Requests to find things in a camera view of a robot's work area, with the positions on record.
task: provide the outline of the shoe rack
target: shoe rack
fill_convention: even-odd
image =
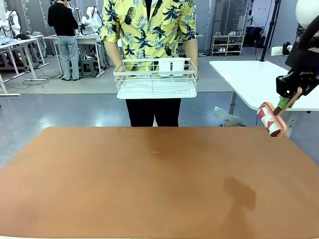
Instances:
[[[227,55],[241,55],[244,44],[244,35],[235,35],[235,36],[213,36],[212,41],[212,55],[213,56],[227,56]],[[225,52],[218,52],[220,48],[225,48]]]

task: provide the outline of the black shirt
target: black shirt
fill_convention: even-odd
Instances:
[[[152,0],[145,0],[146,9],[148,10],[148,19],[150,19]]]
[[[79,27],[72,10],[58,2],[49,8],[48,23],[58,36],[75,36],[74,29]]]

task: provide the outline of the brown tabletop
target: brown tabletop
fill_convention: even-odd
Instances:
[[[257,127],[51,127],[0,170],[0,235],[314,239],[319,168]]]

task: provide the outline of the dish rack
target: dish rack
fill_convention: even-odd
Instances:
[[[119,99],[197,96],[197,68],[190,58],[127,59],[113,73]]]

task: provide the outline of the gray floor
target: gray floor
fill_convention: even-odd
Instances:
[[[262,49],[257,49],[257,58],[260,59]],[[213,56],[213,57],[199,57],[199,77],[197,90],[199,92],[228,92],[231,91],[228,84],[214,71],[209,65],[209,61],[254,61],[256,60],[254,48],[243,48],[241,56]],[[271,61],[281,67],[287,67],[285,65],[285,57],[275,56],[271,57],[267,54],[266,60]],[[50,65],[36,70],[37,76],[56,76],[60,74],[59,67],[56,58],[46,58],[46,62]],[[21,93],[21,94],[103,94],[103,93],[116,93],[116,85],[114,83],[113,76],[114,68],[108,68],[104,75],[100,78],[85,78],[77,82],[65,82],[60,79],[52,79],[47,84],[33,86],[28,89],[23,89],[26,86],[23,85],[25,79],[31,78],[31,73],[25,74],[19,78],[7,82],[7,90],[9,93]],[[13,76],[13,72],[2,72],[2,77],[8,79]]]
[[[228,109],[230,92],[199,93],[182,101],[181,126],[217,126],[215,106]],[[125,101],[115,94],[22,95],[0,98],[0,168],[42,129],[49,126],[129,126]],[[248,126],[256,125],[256,113],[240,99],[235,114]],[[296,143],[319,164],[319,113],[306,115],[292,134]]]

